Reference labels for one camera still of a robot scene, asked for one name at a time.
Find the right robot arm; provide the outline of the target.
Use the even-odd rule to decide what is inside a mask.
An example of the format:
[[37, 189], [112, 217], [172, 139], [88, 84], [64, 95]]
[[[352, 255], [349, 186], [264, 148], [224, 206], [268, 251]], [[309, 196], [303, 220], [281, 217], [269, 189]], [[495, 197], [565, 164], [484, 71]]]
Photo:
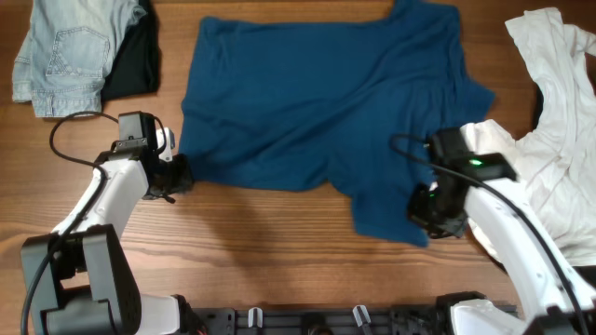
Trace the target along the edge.
[[474, 221], [488, 237], [521, 302], [522, 317], [465, 293], [446, 305], [448, 334], [592, 334], [595, 289], [564, 258], [501, 154], [474, 154], [457, 128], [421, 141], [436, 186], [419, 184], [408, 217], [431, 238], [460, 236]]

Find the dark blue polo shirt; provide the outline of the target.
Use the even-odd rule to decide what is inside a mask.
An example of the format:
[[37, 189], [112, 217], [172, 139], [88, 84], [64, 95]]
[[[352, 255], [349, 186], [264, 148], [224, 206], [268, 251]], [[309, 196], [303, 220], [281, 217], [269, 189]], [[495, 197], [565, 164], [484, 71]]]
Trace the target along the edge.
[[358, 233], [423, 247], [406, 208], [416, 143], [482, 121], [494, 93], [467, 73], [456, 7], [398, 1], [364, 23], [200, 22], [179, 151], [196, 181], [349, 197]]

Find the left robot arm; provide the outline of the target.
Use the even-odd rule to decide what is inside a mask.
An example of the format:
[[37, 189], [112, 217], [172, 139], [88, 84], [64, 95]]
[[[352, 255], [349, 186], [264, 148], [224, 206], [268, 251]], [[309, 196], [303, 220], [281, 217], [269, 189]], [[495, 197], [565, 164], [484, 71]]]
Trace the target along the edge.
[[22, 334], [205, 334], [181, 295], [142, 295], [120, 238], [141, 200], [164, 199], [192, 183], [184, 155], [154, 115], [115, 117], [119, 137], [89, 167], [93, 177], [72, 212], [49, 234], [28, 238], [20, 256], [26, 296]]

